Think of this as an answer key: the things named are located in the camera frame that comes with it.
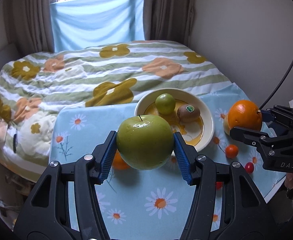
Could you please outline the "brown kiwi with sticker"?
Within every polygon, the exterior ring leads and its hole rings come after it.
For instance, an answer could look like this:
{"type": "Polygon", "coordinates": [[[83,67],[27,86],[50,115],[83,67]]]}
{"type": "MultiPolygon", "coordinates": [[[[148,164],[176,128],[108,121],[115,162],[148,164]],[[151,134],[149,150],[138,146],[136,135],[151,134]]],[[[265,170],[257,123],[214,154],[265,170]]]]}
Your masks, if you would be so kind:
{"type": "Polygon", "coordinates": [[[185,104],[178,108],[177,116],[182,122],[193,122],[200,117],[200,109],[192,104],[185,104]]]}

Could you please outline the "yellow-brown apple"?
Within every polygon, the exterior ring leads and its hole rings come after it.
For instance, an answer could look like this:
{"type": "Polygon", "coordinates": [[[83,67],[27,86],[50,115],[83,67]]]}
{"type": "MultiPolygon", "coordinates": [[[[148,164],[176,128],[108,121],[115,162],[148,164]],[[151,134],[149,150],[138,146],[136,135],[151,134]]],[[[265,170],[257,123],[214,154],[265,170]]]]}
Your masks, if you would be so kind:
{"type": "Polygon", "coordinates": [[[229,127],[229,123],[228,123],[228,115],[225,115],[225,118],[223,120],[223,129],[224,129],[224,132],[227,135],[230,134],[230,127],[229,127]]]}

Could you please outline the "small orange kumquat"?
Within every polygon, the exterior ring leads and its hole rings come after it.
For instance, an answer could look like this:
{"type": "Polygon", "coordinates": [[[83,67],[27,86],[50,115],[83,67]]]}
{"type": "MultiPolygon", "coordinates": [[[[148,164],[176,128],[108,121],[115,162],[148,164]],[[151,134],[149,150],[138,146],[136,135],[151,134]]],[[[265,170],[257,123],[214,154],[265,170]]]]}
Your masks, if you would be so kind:
{"type": "Polygon", "coordinates": [[[239,148],[236,145],[228,145],[225,149],[225,155],[229,159],[234,159],[239,153],[239,148]]]}

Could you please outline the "light blue window cloth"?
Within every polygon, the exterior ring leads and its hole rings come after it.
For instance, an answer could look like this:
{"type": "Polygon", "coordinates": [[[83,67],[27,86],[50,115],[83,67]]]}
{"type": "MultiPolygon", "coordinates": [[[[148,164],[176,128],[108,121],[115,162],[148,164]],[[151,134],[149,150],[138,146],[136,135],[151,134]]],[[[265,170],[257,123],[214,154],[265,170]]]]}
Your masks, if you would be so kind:
{"type": "Polygon", "coordinates": [[[144,39],[144,0],[69,0],[50,5],[54,50],[144,39]]]}

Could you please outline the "cream oval bear dish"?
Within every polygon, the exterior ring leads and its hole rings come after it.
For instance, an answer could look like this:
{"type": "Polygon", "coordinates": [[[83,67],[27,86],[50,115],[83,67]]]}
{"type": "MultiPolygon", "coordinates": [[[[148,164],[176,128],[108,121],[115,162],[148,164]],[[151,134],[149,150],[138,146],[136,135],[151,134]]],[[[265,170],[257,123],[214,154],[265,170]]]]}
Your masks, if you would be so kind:
{"type": "Polygon", "coordinates": [[[135,115],[159,115],[155,100],[161,94],[168,93],[174,97],[176,107],[173,113],[162,116],[174,132],[180,132],[185,142],[200,152],[211,141],[214,135],[214,120],[208,106],[198,97],[177,88],[158,89],[144,95],[137,103],[135,115]],[[183,122],[177,116],[179,107],[192,104],[199,108],[200,117],[193,122],[183,122]]]}

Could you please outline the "small green apple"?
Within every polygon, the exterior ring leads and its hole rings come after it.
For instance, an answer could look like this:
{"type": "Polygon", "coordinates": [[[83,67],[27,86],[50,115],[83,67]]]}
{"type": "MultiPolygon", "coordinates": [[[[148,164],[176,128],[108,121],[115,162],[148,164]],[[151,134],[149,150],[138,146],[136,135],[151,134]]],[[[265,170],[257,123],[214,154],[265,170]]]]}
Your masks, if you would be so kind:
{"type": "Polygon", "coordinates": [[[175,110],[176,101],[172,95],[164,93],[156,98],[155,106],[160,114],[169,115],[175,110]]]}

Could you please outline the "orange mandarin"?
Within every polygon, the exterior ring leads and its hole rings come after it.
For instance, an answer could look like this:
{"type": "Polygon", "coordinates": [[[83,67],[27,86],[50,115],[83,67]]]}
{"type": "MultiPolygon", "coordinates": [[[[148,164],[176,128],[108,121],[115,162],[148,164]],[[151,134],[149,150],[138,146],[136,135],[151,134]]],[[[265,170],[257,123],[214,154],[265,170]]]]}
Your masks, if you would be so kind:
{"type": "Polygon", "coordinates": [[[116,151],[116,153],[115,153],[112,167],[115,170],[127,170],[130,168],[130,166],[122,159],[119,151],[116,151]]]}

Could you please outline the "floral striped duvet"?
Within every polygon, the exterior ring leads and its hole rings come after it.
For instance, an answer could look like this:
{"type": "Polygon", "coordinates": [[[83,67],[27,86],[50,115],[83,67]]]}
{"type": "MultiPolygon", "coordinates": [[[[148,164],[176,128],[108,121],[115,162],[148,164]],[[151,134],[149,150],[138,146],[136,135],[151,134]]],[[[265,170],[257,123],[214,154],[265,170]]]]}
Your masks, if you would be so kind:
{"type": "Polygon", "coordinates": [[[37,181],[57,143],[71,154],[70,132],[84,128],[76,114],[54,135],[66,107],[139,101],[150,91],[178,88],[203,95],[230,84],[204,56],[177,42],[133,41],[59,53],[39,52],[10,61],[0,71],[0,164],[37,181]]]}

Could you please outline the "brown curtain right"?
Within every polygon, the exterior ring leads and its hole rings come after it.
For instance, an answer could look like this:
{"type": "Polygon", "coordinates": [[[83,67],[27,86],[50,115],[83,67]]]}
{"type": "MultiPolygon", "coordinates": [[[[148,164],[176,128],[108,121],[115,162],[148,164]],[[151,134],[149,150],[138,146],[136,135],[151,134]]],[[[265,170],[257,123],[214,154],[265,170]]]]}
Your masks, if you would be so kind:
{"type": "Polygon", "coordinates": [[[194,0],[144,0],[144,38],[187,46],[193,15],[194,0]]]}

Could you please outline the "brown curtain left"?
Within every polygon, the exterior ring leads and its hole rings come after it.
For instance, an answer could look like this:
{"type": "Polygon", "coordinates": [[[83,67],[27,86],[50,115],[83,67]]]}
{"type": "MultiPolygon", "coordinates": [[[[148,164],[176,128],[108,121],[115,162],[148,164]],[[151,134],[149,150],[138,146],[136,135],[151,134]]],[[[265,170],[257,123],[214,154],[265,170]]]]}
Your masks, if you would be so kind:
{"type": "Polygon", "coordinates": [[[53,52],[50,5],[57,0],[3,0],[5,31],[21,55],[53,52]]]}

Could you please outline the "large green apple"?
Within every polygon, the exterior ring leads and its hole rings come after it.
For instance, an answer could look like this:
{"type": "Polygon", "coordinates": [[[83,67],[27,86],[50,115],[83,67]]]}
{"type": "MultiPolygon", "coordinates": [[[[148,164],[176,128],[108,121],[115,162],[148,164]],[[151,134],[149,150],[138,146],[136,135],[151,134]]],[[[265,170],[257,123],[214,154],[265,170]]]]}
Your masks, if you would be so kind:
{"type": "Polygon", "coordinates": [[[136,170],[162,167],[171,157],[174,134],[169,123],[157,115],[138,115],[124,120],[117,131],[117,149],[136,170]]]}

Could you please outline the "red cherry tomato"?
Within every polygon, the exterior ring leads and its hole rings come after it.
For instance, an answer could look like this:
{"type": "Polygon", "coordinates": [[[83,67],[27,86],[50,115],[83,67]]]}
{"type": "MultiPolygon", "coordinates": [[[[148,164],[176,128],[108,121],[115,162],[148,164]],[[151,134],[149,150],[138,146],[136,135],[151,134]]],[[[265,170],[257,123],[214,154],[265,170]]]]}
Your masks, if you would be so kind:
{"type": "Polygon", "coordinates": [[[216,182],[216,189],[217,190],[221,189],[222,186],[223,186],[223,182],[220,182],[220,181],[216,182]]]}
{"type": "Polygon", "coordinates": [[[248,174],[252,174],[254,172],[254,164],[252,162],[248,162],[245,165],[245,170],[248,174]]]}

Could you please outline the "large orange with stem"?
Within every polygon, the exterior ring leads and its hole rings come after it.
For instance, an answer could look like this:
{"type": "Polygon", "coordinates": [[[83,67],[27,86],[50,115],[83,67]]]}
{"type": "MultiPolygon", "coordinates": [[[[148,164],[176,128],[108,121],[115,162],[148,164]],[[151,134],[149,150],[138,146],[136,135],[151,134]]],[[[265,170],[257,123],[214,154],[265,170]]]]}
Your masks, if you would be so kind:
{"type": "Polygon", "coordinates": [[[229,109],[228,127],[242,127],[260,131],[262,128],[262,113],[258,106],[249,100],[239,100],[229,109]]]}

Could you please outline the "brown curtain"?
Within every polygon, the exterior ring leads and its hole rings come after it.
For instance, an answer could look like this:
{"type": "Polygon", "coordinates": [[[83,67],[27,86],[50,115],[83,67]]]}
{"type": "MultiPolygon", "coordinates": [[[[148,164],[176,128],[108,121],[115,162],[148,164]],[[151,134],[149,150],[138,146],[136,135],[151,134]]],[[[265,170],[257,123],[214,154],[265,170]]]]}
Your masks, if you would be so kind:
{"type": "Polygon", "coordinates": [[[187,46],[193,15],[194,0],[144,0],[144,38],[187,46]]]}
{"type": "Polygon", "coordinates": [[[53,52],[50,5],[57,0],[3,0],[5,31],[21,55],[53,52]]]}

